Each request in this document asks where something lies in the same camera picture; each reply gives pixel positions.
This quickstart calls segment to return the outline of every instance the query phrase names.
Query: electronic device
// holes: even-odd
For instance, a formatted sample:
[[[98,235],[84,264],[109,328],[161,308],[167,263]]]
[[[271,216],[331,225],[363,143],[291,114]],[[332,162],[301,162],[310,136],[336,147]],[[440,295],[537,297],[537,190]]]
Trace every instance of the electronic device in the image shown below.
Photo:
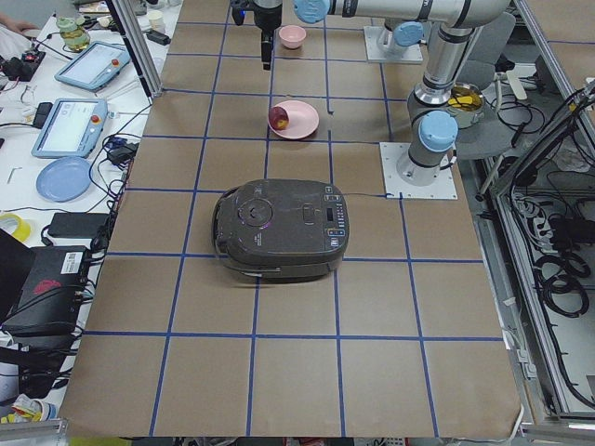
[[[13,336],[67,335],[76,328],[89,262],[84,246],[28,248],[0,230],[2,329]]]
[[[87,156],[99,140],[107,115],[105,99],[58,99],[31,154],[38,158]]]
[[[223,264],[263,278],[312,278],[337,268],[347,248],[347,205],[332,184],[261,179],[228,190],[213,213]]]
[[[35,117],[33,118],[33,127],[42,129],[46,123],[49,113],[52,111],[54,104],[51,102],[40,102],[35,111]]]
[[[89,91],[106,86],[130,61],[122,46],[94,42],[54,76],[57,81]]]
[[[47,227],[47,235],[68,239],[92,239],[101,228],[107,228],[109,214],[57,212]]]
[[[45,56],[44,51],[31,48],[22,53],[20,59],[5,60],[0,57],[0,71],[9,81],[29,82]]]
[[[163,46],[169,45],[171,43],[171,39],[167,34],[159,33],[156,30],[148,30],[147,38],[152,42]]]

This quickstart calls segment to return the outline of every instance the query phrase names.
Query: red apple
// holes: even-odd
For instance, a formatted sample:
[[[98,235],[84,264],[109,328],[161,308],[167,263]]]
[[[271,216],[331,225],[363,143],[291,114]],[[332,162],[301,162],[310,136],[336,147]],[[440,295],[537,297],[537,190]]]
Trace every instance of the red apple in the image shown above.
[[[269,110],[269,124],[275,130],[285,130],[289,125],[289,115],[283,107],[272,107]]]

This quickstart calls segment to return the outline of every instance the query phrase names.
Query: metal pole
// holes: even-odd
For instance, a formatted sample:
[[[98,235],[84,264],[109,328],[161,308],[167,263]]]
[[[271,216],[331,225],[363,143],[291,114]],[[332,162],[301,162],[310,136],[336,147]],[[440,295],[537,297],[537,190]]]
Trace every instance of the metal pole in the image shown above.
[[[150,98],[161,96],[163,84],[130,0],[107,0],[106,3],[130,53],[145,94]]]

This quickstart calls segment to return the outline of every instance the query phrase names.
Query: power adapter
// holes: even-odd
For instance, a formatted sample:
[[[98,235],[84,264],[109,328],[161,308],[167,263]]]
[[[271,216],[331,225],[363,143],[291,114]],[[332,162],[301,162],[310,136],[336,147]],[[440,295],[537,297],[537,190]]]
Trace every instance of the power adapter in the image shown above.
[[[552,242],[556,249],[570,249],[575,243],[595,243],[595,221],[585,218],[552,218]]]
[[[127,142],[126,144],[118,145],[108,150],[107,158],[113,165],[123,164],[134,159],[138,149],[139,144],[137,142]]]
[[[163,34],[163,33],[159,33],[156,30],[149,30],[147,31],[147,38],[149,40],[151,40],[152,42],[155,42],[159,45],[169,45],[169,43],[171,42],[171,39],[169,38],[168,35]]]

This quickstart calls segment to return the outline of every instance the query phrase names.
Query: power strip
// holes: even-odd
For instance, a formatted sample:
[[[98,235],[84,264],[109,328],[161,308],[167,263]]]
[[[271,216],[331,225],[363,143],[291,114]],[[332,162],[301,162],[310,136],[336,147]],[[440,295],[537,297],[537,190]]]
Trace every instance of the power strip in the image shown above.
[[[386,446],[405,446],[405,439],[384,439]]]
[[[405,439],[385,438],[385,439],[353,439],[354,446],[405,446]]]

